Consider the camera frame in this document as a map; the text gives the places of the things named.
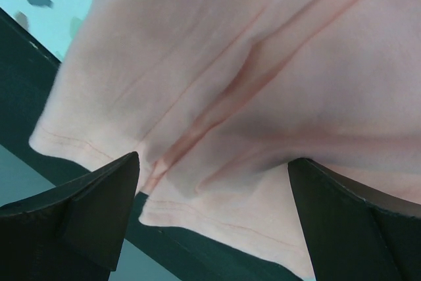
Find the pink fabric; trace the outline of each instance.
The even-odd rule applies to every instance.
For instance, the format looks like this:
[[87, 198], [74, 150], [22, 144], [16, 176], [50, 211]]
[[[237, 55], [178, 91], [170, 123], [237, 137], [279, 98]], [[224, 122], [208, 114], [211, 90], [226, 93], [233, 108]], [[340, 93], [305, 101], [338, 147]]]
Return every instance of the pink fabric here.
[[286, 163], [421, 203], [420, 0], [94, 0], [30, 145], [141, 156], [140, 221], [313, 275]]

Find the dark green surface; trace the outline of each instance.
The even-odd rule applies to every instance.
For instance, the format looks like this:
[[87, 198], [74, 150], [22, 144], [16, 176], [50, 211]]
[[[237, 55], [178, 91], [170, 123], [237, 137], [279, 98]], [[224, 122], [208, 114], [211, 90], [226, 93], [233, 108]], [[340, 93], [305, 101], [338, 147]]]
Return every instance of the dark green surface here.
[[[34, 152], [28, 139], [41, 115], [59, 61], [0, 11], [0, 144], [54, 185], [81, 176], [77, 164]], [[298, 281], [269, 263], [181, 228], [139, 223], [146, 195], [134, 203], [126, 239], [183, 281]]]
[[0, 207], [1, 280], [108, 281], [122, 251], [138, 176], [138, 155], [130, 153]]
[[421, 205], [306, 159], [288, 171], [318, 281], [421, 280]]

